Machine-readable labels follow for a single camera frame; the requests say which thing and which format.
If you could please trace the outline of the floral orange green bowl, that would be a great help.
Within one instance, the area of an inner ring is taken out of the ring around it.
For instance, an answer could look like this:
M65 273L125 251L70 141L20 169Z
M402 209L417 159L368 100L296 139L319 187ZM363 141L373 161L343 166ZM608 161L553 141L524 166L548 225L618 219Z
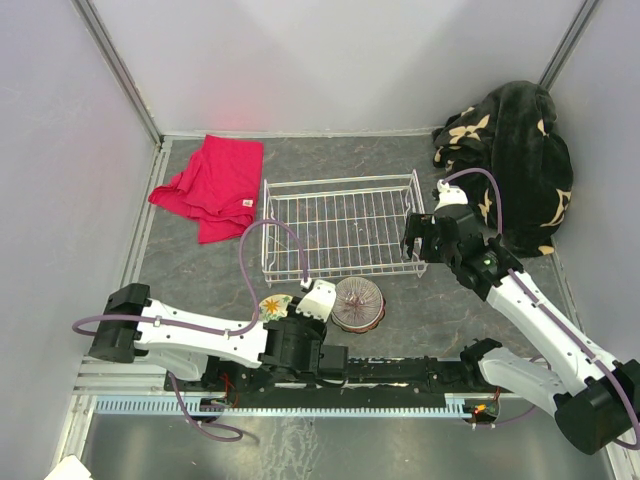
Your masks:
M259 322L278 321L283 318L296 318L296 307L301 300L298 296L274 294L259 303Z

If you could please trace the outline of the white wire dish rack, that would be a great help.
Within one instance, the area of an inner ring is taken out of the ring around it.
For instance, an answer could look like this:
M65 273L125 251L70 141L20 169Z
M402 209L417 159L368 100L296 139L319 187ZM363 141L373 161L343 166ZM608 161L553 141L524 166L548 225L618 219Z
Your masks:
M427 263L403 252L407 217L424 203L415 171L263 184L263 217L286 224L262 227L261 264L268 285L303 279L299 246L312 279L414 274Z

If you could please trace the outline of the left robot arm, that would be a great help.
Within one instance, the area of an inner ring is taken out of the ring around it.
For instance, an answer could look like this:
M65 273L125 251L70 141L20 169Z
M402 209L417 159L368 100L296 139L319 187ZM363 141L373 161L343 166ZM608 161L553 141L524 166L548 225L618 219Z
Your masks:
M232 321L171 307L150 298L144 284L130 284L112 294L97 328L90 357L130 364L143 357L209 390L221 378L223 364L262 370L276 382L346 380L348 350L325 342L327 322L337 299L336 287L323 280L302 282L283 317Z

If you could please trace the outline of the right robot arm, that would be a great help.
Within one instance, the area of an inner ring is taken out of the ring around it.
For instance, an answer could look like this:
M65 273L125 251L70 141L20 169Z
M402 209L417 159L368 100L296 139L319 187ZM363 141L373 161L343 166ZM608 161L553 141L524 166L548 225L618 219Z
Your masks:
M521 262L501 243L485 239L467 205L432 214L412 213L401 241L407 254L442 263L457 281L506 317L546 360L544 367L508 348L484 342L484 352L462 362L460 382L481 391L491 384L509 390L552 416L579 451L594 454L639 430L639 363L620 362L596 345L541 292Z

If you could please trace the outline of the purple striped bowl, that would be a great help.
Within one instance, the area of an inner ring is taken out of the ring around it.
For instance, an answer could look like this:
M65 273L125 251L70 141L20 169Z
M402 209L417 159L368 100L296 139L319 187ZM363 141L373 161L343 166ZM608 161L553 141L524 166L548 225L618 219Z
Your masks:
M347 277L336 285L331 319L346 332L365 333L382 321L385 307L382 291L373 281L363 277Z

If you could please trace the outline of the black floral blanket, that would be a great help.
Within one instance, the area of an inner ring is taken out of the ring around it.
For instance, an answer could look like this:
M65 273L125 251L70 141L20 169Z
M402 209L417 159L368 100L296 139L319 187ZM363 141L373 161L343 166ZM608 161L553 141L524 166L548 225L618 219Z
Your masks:
M476 216L524 258L553 253L571 202L574 172L556 120L545 88L512 81L432 134L434 166L462 175L455 183Z

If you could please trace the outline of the red folded t-shirt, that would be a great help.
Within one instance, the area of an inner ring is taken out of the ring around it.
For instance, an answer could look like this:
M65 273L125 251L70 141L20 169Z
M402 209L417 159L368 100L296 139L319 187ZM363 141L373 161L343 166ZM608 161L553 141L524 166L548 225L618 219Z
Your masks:
M260 142L208 135L187 167L148 201L197 223L200 244L237 238L256 218L263 158Z

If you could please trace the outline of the white paper corner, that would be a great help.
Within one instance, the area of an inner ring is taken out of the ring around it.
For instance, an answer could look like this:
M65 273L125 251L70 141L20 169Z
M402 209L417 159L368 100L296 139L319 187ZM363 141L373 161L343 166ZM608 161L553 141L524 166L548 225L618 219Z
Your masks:
M91 472L75 455L64 457L45 477L45 480L92 480Z

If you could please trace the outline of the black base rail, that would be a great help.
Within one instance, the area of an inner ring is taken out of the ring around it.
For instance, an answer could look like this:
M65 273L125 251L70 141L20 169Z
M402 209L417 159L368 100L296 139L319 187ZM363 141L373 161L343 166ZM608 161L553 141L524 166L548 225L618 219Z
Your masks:
M264 370L211 359L204 377L179 380L184 393L221 394L232 407L438 407L447 394L494 395L497 387L461 360L351 358L342 387L275 382Z

